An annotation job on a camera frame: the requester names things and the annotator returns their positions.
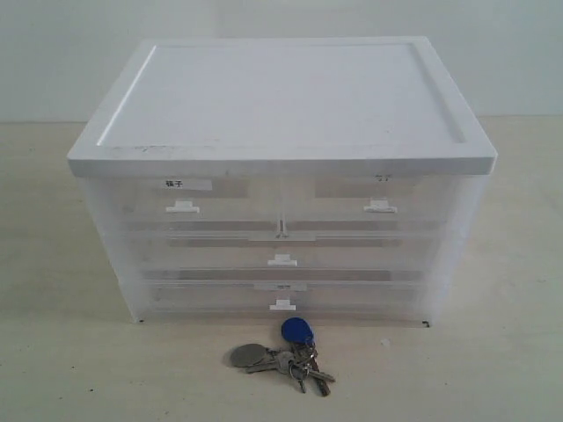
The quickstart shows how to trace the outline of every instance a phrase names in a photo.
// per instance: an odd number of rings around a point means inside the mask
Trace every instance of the floor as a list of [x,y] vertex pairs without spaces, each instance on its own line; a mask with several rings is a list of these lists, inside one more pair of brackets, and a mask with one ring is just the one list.
[[66,164],[82,125],[0,125],[0,421],[562,420],[563,117],[481,121],[500,160],[442,318],[313,322],[327,398],[225,365],[275,324],[130,323]]

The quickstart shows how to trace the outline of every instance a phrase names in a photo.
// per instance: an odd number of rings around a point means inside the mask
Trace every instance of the blue key fob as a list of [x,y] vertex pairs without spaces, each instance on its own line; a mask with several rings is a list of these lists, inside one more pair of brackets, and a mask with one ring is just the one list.
[[313,330],[302,318],[293,317],[281,325],[281,336],[289,343],[314,345]]

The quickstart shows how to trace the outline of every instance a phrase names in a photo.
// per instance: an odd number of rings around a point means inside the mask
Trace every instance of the white wall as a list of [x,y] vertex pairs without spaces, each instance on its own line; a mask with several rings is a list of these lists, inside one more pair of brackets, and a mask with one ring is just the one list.
[[563,113],[561,0],[2,0],[0,120],[88,120],[142,38],[427,35],[477,114]]

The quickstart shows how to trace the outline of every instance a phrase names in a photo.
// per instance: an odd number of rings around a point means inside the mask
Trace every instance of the drawer label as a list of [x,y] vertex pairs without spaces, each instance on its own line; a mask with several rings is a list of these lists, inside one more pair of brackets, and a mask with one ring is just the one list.
[[306,292],[307,285],[306,284],[272,284],[272,283],[255,283],[254,284],[255,290],[269,290],[269,291],[280,291],[280,290],[288,290],[293,292]]
[[162,187],[186,191],[212,191],[213,182],[205,178],[168,178],[163,182]]

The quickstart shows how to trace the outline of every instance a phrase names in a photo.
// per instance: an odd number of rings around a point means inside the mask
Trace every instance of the white plastic top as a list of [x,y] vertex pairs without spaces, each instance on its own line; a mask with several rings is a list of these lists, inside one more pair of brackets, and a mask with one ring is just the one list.
[[487,174],[495,158],[428,40],[402,37],[145,41],[69,153],[84,177]]

